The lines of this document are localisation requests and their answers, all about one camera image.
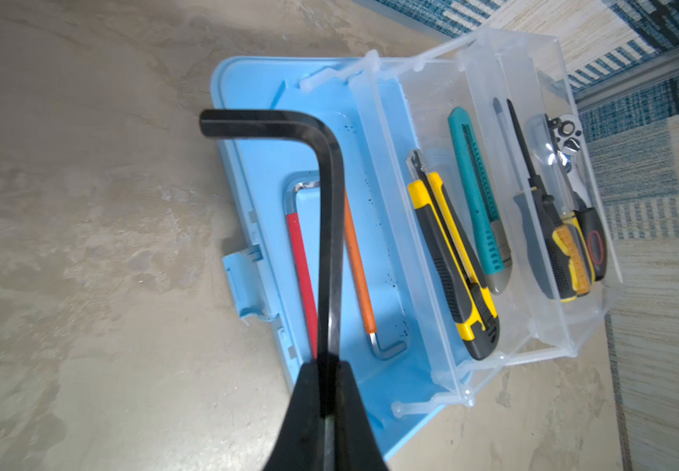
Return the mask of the ratchet wrench dark handle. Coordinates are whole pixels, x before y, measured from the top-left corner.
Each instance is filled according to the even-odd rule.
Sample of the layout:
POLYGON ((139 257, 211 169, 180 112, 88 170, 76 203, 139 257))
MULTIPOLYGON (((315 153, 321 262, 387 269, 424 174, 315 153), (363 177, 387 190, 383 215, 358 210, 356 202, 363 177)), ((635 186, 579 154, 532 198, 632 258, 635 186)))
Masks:
POLYGON ((593 279, 600 282, 607 272, 609 250, 600 216, 592 204, 590 191, 583 179, 583 130, 580 120, 570 114, 557 118, 546 116, 545 119, 554 139, 555 149, 562 159, 567 183, 572 190, 577 219, 594 272, 593 279))

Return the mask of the yellow black utility knife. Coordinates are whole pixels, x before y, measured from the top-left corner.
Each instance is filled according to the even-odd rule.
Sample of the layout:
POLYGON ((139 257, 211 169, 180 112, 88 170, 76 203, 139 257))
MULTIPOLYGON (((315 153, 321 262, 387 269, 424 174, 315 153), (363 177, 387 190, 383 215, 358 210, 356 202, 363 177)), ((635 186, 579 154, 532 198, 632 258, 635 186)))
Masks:
POLYGON ((486 274, 441 176, 426 170, 419 149, 410 152, 406 165, 413 178, 408 192, 457 332, 472 359, 482 361, 496 351, 500 337, 486 274))

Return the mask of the teal utility knife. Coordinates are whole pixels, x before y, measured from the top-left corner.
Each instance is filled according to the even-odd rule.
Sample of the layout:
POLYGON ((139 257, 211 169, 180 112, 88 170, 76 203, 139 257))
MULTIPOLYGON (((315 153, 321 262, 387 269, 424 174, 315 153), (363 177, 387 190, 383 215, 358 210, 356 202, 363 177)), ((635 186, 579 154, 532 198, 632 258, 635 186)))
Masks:
POLYGON ((461 107, 450 112, 447 123, 484 278, 493 294, 503 294, 511 278, 512 253, 475 127, 469 113, 461 107))

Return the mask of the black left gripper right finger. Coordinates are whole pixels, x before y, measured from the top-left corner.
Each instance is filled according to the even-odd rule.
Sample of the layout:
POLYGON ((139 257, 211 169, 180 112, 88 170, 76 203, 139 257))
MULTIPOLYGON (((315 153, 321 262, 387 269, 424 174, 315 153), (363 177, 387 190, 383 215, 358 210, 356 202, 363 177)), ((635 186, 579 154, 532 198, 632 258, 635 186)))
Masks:
POLYGON ((339 361, 335 368, 333 402, 333 470, 387 471, 348 362, 339 361))

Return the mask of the orange handled tool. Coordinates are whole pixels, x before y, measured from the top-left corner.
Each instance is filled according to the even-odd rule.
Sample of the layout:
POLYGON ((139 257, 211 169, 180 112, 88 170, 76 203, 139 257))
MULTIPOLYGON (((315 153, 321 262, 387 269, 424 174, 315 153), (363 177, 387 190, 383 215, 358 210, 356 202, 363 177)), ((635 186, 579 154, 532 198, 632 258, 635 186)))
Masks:
POLYGON ((344 234, 357 301, 371 349, 374 356, 380 360, 392 359, 407 349, 407 343, 396 341, 386 349, 380 345, 378 326, 347 194, 344 195, 344 234))

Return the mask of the black metal rod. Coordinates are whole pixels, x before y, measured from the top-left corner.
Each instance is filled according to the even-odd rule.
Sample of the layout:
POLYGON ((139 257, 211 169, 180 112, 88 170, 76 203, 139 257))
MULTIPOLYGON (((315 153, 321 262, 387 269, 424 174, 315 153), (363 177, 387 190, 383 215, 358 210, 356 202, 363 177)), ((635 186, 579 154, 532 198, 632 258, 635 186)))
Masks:
POLYGON ((317 355, 321 416, 327 417, 335 409, 340 352, 345 183, 339 142, 325 123, 301 112, 207 109, 199 125, 209 139, 287 139, 315 152, 321 185, 317 355))

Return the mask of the light blue plastic tool box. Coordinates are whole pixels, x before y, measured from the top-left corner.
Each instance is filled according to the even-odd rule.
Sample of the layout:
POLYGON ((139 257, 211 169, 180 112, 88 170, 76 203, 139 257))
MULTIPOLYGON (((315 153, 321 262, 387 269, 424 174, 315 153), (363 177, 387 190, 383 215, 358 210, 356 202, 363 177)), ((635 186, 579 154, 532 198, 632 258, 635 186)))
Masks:
MULTIPOLYGON (((608 239, 605 278, 571 302, 561 301, 554 278, 554 298, 544 296, 525 253, 521 214, 513 201, 520 188, 529 198, 537 237, 541 223, 506 100, 512 101, 525 138, 527 119, 535 114, 577 115, 556 37, 480 29, 407 58, 376 52, 354 60, 233 57, 215 69, 210 91, 214 109, 305 113, 325 123, 339 142, 380 345, 407 343, 392 359, 374 356, 344 235, 339 354, 352 367, 384 458, 445 406, 473 405, 502 368, 576 355, 621 296, 622 276, 608 239), (518 175, 526 183, 513 173, 494 98, 514 133, 518 175), (408 192, 413 178, 406 159, 419 149, 426 170, 441 176, 480 261, 447 123, 455 107, 473 121, 512 253, 509 284, 503 294, 492 293, 499 341, 482 361, 472 359, 459 337, 408 192)), ((293 174, 319 176, 318 160, 308 145, 287 139, 222 139, 220 151, 248 241, 247 249, 224 260, 235 306, 241 317, 271 324, 286 380, 295 384, 301 366, 313 357, 284 190, 293 174)), ((321 185, 302 190, 296 202, 318 308, 321 185)))

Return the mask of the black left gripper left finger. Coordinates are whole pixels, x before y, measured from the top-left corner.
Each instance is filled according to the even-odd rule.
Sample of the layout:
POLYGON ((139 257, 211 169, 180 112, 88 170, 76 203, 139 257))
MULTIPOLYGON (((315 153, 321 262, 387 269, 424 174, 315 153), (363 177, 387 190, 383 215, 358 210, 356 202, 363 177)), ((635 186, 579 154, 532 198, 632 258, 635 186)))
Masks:
POLYGON ((317 362, 302 365, 264 470, 322 470, 324 422, 317 362))

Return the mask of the black handled screwdriver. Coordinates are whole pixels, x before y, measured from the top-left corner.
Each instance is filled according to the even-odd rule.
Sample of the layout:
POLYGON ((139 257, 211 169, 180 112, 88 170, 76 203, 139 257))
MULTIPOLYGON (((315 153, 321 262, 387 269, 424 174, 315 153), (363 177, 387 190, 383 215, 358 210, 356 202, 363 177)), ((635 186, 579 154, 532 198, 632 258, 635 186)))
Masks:
POLYGON ((555 198, 546 190, 541 175, 535 170, 533 158, 510 99, 506 100, 513 128, 529 173, 529 184, 537 217, 541 223, 541 236, 546 245, 553 278, 562 302, 571 302, 590 292, 590 265, 581 251, 579 227, 560 216, 555 198))

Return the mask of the yellow handled wrench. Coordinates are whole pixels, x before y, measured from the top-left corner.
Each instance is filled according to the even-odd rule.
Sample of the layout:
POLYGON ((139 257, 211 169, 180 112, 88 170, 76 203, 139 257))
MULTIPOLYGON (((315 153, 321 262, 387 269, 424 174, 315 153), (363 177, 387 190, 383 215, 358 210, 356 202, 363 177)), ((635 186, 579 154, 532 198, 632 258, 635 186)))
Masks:
POLYGON ((533 147, 532 153, 541 167, 541 176, 545 183, 546 192, 554 197, 554 205, 564 224, 569 227, 578 255, 572 258, 576 268, 579 290, 578 296, 590 292, 594 282, 594 268, 590 263, 588 250, 574 206, 571 187, 566 172, 562 166, 562 158, 555 149, 555 139, 547 125, 547 115, 535 114, 526 122, 528 126, 527 141, 533 147))

